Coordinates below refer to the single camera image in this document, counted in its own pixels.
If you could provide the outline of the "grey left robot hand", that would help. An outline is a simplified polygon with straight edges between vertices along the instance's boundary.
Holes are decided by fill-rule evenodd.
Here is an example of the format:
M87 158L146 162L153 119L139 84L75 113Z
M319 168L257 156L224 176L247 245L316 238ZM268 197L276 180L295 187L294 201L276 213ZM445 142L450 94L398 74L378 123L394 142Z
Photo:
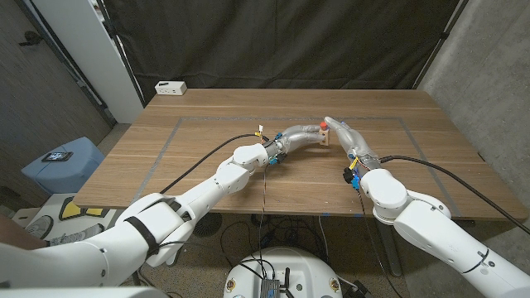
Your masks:
M267 151L269 163L273 165L282 163L289 153L300 147L324 140L325 136L320 132L319 125L296 125L279 132L263 146Z

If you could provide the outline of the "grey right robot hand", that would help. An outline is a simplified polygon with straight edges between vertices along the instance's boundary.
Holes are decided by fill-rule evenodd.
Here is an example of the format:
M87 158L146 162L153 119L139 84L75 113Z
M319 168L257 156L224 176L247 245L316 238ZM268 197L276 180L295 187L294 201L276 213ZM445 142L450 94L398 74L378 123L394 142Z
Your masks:
M332 117L324 117L324 121L336 133L340 145L351 161L357 158L369 171L381 167L378 156L357 130Z

